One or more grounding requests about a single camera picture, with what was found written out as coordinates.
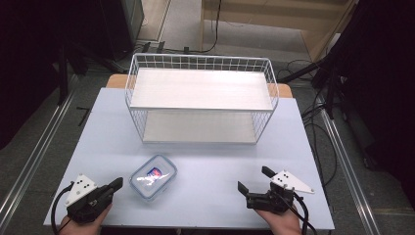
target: plastic container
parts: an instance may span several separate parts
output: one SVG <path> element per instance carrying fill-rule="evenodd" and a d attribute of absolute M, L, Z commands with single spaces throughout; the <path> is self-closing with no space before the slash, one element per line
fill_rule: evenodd
<path fill-rule="evenodd" d="M 131 175 L 129 182 L 145 201 L 152 202 L 176 174 L 177 168 L 168 158 L 155 155 Z"/>

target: white mounting plate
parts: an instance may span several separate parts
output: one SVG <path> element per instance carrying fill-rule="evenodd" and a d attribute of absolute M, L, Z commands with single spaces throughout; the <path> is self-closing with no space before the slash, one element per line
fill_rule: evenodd
<path fill-rule="evenodd" d="M 77 176 L 76 181 L 73 183 L 67 201 L 65 202 L 65 206 L 69 207 L 70 205 L 76 203 L 79 199 L 88 195 L 96 188 L 97 184 L 94 181 L 80 173 Z"/>
<path fill-rule="evenodd" d="M 276 185 L 293 190 L 293 191 L 300 191 L 303 193 L 310 193 L 313 194 L 314 190 L 310 188 L 308 185 L 303 183 L 301 180 L 296 178 L 293 174 L 289 173 L 286 170 L 283 170 L 271 178 L 271 182 L 275 183 Z"/>

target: metal wire frame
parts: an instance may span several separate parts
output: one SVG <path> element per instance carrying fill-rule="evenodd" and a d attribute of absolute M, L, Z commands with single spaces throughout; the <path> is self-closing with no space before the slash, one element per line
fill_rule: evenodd
<path fill-rule="evenodd" d="M 265 126 L 268 124 L 278 106 L 279 90 L 277 82 L 271 62 L 266 58 L 137 53 L 132 58 L 131 68 L 125 85 L 125 102 L 141 140 L 144 139 L 148 111 L 130 109 L 132 95 L 137 82 L 137 74 L 140 68 L 263 72 L 266 83 L 274 84 L 268 86 L 269 93 L 276 95 L 270 95 L 270 102 L 273 107 L 271 113 L 251 112 L 256 142 L 259 140 Z"/>

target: white tabletop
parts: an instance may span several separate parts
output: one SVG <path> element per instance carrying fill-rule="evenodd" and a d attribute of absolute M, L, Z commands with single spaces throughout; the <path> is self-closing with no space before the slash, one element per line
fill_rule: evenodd
<path fill-rule="evenodd" d="M 162 154 L 178 169 L 172 184 L 147 203 L 130 187 L 130 175 L 150 157 Z M 256 145 L 142 144 L 127 110 L 122 89 L 103 88 L 85 125 L 58 192 L 80 173 L 98 183 L 117 177 L 124 186 L 115 193 L 104 225 L 181 228 L 268 228 L 246 207 L 237 182 L 250 192 L 265 193 L 269 178 L 260 171 L 286 169 L 314 189 L 303 194 L 310 223 L 334 229 L 315 162 L 295 99 L 281 98 L 275 114 Z M 60 200 L 56 220 L 67 214 Z M 50 212 L 45 218 L 50 225 Z"/>

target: floor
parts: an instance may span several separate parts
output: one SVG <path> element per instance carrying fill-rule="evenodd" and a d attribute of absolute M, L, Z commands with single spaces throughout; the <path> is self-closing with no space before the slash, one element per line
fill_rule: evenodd
<path fill-rule="evenodd" d="M 197 0 L 171 1 L 160 38 L 160 41 L 165 41 L 164 48 L 199 48 L 200 4 Z M 214 27 L 214 23 L 205 21 L 205 49 L 211 47 L 214 41 L 212 25 Z M 137 42 L 136 52 L 141 50 L 144 43 Z M 154 42 L 152 46 L 157 47 L 158 43 Z M 274 70 L 280 71 L 279 77 L 287 75 L 285 69 L 297 71 L 309 63 L 297 30 L 247 24 L 220 23 L 218 41 L 210 53 L 269 58 Z M 129 68 L 130 62 L 125 59 L 114 63 Z M 86 75 L 74 75 L 70 79 L 71 93 L 64 108 L 56 106 L 59 93 L 54 92 L 22 127 L 12 143 L 0 151 L 0 198 L 4 200 L 3 206 L 10 206 L 8 213 L 5 208 L 1 210 L 0 234 L 51 233 L 51 228 L 44 226 L 43 221 L 82 132 L 85 114 L 83 108 L 92 108 L 99 89 L 106 85 L 111 75 L 93 61 L 89 62 L 89 67 Z M 308 74 L 289 83 L 301 112 L 311 105 L 316 95 L 309 83 L 311 77 L 312 74 Z M 343 114 L 335 109 L 334 115 L 335 119 L 329 121 L 324 112 L 315 117 L 314 122 L 322 127 L 314 128 L 317 129 L 315 135 L 313 128 L 306 128 L 310 143 L 313 144 L 316 140 L 326 181 L 335 173 L 333 180 L 326 186 L 336 226 L 331 233 L 415 233 L 415 212 L 402 193 L 399 182 L 387 172 L 365 167 L 362 152 L 343 121 Z M 49 124 L 51 118 L 56 125 Z M 342 153 L 332 146 L 335 137 L 330 138 L 322 131 L 327 131 L 333 125 L 339 134 L 337 143 L 344 146 Z M 51 134 L 42 135 L 44 130 L 50 130 Z M 46 144 L 39 146 L 39 139 Z M 363 195 L 354 196 L 356 191 L 361 191 Z M 356 205 L 367 205 L 369 210 L 357 208 Z M 362 212 L 372 214 L 365 216 L 361 215 Z M 369 220 L 374 224 L 362 220 L 371 216 L 373 219 Z M 155 230 L 142 232 L 160 234 Z M 319 234 L 327 233 L 328 231 L 319 231 Z M 209 234 L 209 231 L 184 231 L 183 234 Z"/>

